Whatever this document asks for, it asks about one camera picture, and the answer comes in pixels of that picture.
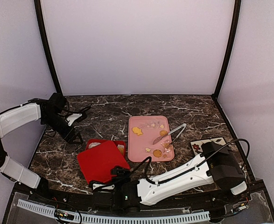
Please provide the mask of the red box lid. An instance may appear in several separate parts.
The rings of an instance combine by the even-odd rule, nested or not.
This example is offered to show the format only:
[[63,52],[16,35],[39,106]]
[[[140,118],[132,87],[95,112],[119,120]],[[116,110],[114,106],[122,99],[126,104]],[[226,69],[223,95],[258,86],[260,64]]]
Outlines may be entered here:
[[115,166],[130,169],[126,159],[111,140],[84,150],[77,155],[77,160],[88,183],[108,183],[112,180],[110,172]]

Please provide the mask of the red cookie box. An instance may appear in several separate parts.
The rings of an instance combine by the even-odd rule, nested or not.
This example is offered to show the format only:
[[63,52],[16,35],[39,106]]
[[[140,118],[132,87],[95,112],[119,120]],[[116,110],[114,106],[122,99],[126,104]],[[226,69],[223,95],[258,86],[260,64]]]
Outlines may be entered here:
[[[87,141],[87,145],[86,145],[86,150],[88,150],[88,145],[90,144],[90,143],[92,143],[92,142],[101,142],[101,143],[104,143],[104,142],[106,142],[107,140],[104,140],[104,139],[90,139],[90,140],[88,140]],[[121,141],[121,140],[112,140],[112,142],[116,145],[116,147],[118,146],[118,145],[123,145],[124,146],[124,148],[125,148],[125,153],[124,153],[124,155],[123,155],[123,157],[125,158],[126,157],[126,144],[125,144],[125,142],[124,141]]]

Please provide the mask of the round waffle cookie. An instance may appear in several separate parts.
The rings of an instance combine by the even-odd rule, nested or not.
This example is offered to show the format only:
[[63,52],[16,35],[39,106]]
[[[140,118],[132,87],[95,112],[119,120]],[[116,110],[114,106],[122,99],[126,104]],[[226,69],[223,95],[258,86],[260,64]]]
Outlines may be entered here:
[[122,155],[124,155],[124,153],[125,153],[125,148],[124,148],[124,146],[123,146],[123,145],[118,145],[117,148],[118,148],[118,150],[120,151],[120,153],[121,153]]

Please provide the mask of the metal serving tongs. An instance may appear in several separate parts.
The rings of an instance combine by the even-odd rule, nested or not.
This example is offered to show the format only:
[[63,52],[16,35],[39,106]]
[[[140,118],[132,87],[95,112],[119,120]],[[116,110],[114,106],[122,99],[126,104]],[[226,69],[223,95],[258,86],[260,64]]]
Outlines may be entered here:
[[[173,143],[174,143],[174,142],[181,136],[181,134],[184,132],[186,126],[187,126],[186,123],[183,123],[183,124],[181,124],[180,126],[178,126],[178,127],[174,128],[173,130],[169,131],[167,134],[165,134],[165,135],[163,135],[163,136],[157,137],[157,138],[153,141],[152,145],[155,145],[155,144],[159,143],[162,139],[169,137],[169,140],[171,140],[171,142],[167,143],[167,144],[165,145],[165,147],[164,147],[165,149],[169,149],[169,148],[173,145]],[[172,139],[171,135],[172,135],[173,133],[177,132],[177,131],[179,131],[179,133],[175,136],[174,139]]]

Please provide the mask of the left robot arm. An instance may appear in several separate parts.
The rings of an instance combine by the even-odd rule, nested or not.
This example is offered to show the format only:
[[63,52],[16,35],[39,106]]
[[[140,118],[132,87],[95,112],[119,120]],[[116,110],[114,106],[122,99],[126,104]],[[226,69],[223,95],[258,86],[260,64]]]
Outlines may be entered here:
[[50,126],[69,144],[82,144],[83,139],[74,123],[86,118],[90,106],[71,111],[68,101],[62,99],[32,99],[24,104],[0,113],[0,173],[4,176],[35,189],[35,196],[42,203],[53,200],[53,192],[47,189],[48,181],[12,159],[4,150],[2,139],[12,131],[34,121]]

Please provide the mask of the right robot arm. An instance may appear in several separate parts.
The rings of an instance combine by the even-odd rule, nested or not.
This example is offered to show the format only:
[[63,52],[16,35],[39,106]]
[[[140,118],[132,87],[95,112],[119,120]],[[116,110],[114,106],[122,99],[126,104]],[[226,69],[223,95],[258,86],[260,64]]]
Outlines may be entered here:
[[139,211],[141,205],[152,206],[184,191],[216,184],[234,203],[247,190],[243,168],[236,161],[230,143],[220,145],[209,141],[202,152],[185,164],[160,175],[131,181],[130,174],[109,184],[93,187],[92,208],[114,213]]

